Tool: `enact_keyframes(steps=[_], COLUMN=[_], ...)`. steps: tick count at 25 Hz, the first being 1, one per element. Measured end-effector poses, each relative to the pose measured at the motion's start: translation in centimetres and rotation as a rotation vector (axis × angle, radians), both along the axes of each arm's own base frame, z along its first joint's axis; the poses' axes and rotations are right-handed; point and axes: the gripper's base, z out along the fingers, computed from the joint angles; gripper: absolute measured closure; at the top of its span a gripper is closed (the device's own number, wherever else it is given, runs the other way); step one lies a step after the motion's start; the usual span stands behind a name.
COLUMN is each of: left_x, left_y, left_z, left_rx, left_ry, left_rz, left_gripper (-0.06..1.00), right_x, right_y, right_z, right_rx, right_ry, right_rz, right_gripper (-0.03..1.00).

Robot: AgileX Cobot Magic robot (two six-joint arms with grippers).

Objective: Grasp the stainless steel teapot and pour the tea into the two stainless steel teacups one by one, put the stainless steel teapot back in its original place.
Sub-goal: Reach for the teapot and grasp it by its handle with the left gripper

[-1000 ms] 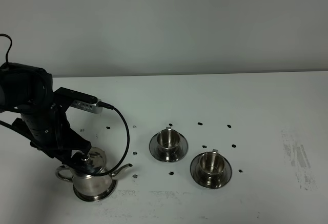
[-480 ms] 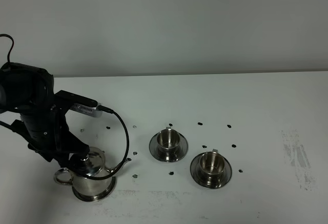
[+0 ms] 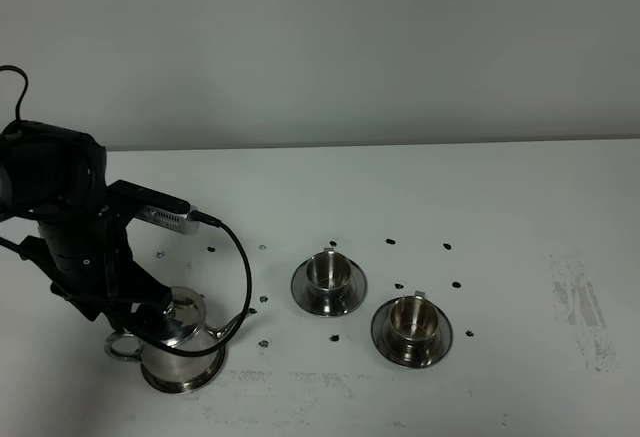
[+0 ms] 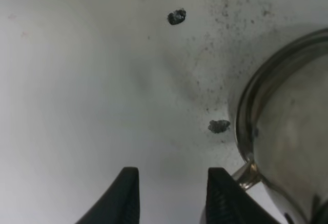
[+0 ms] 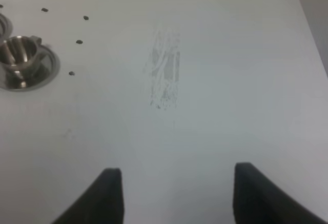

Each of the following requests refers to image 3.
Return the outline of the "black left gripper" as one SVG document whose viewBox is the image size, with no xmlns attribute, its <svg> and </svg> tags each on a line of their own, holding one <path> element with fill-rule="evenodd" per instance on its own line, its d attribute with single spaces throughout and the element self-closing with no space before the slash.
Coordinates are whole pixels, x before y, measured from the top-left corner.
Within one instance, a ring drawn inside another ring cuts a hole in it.
<svg viewBox="0 0 640 437">
<path fill-rule="evenodd" d="M 19 244 L 19 255 L 52 281 L 52 292 L 89 320 L 103 313 L 112 345 L 127 335 L 165 345 L 162 331 L 172 290 L 138 265 L 126 227 L 145 205 L 170 209 L 170 196 L 124 180 L 109 185 L 102 200 L 70 219 L 40 222 L 39 235 Z M 135 312 L 132 304 L 141 304 Z"/>
</svg>

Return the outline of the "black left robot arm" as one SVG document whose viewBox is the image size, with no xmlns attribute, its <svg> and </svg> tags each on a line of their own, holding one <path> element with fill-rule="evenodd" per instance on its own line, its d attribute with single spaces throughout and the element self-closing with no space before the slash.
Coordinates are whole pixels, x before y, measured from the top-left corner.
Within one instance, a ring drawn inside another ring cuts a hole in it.
<svg viewBox="0 0 640 437">
<path fill-rule="evenodd" d="M 1 214 L 36 222 L 38 236 L 2 246 L 34 263 L 51 291 L 88 320 L 154 341 L 172 301 L 133 258 L 126 227 L 160 194 L 105 181 L 106 150 L 86 133 L 13 122 L 1 134 Z"/>
</svg>

